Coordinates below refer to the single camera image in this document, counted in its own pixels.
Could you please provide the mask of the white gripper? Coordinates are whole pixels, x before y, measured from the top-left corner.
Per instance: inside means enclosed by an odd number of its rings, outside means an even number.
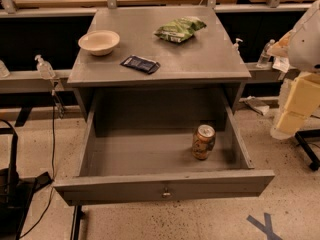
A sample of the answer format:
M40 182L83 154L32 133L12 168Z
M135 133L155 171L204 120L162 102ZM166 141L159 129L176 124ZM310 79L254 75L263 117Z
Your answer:
M320 106L320 75L300 74L294 79L285 78L280 88L279 110L270 134L278 140L293 137Z

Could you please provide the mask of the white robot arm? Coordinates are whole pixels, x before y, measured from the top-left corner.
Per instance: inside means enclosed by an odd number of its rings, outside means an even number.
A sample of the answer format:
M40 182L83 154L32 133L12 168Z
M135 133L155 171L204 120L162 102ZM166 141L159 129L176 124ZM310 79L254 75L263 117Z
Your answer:
M320 1L297 21L294 27L268 49L268 54L283 57L300 71L285 80L279 94L279 111L270 134L278 140L293 137L320 106Z

